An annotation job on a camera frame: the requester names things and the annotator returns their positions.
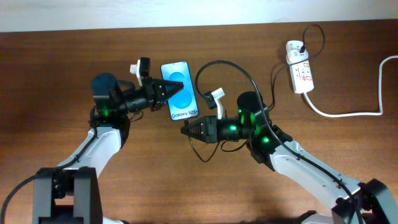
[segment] tabletop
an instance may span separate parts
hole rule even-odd
[[[150,57],[154,78],[161,78],[162,64],[180,61],[189,64],[195,78],[207,62],[229,60],[252,75],[269,105],[271,76],[285,65],[286,42],[301,40],[309,24],[0,34],[0,201],[41,167],[66,159],[86,138],[95,75],[110,72],[137,83],[129,66]],[[326,46],[310,61],[314,105],[326,113],[377,111],[379,64],[398,54],[398,21],[318,24]],[[306,44],[310,55],[317,52],[319,31],[308,30]],[[293,92],[285,69],[275,84],[270,118],[321,161],[363,182],[384,182],[398,201],[397,73],[397,61],[386,62],[382,116],[325,118]],[[236,115],[237,97],[252,90],[248,79],[227,65],[207,68],[199,87],[202,92],[223,87],[221,101],[229,116]],[[198,95],[197,101],[200,116],[216,114]],[[246,148],[218,151],[202,163],[180,134],[182,126],[183,121],[171,121],[168,108],[145,110],[144,118],[132,123],[126,144],[98,179],[106,217],[131,223],[237,223],[297,217],[308,210],[330,213],[301,186],[258,164]],[[214,149],[214,144],[194,144],[203,157]],[[6,223],[31,222],[32,199],[29,184],[12,199]]]

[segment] electrical socket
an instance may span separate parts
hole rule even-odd
[[[299,40],[291,40],[286,44],[286,61],[288,64],[299,62],[308,58],[307,50],[300,53],[303,42]],[[289,66],[290,76],[292,77],[293,91],[295,93],[306,93],[313,90],[312,74],[310,63],[308,60]]]

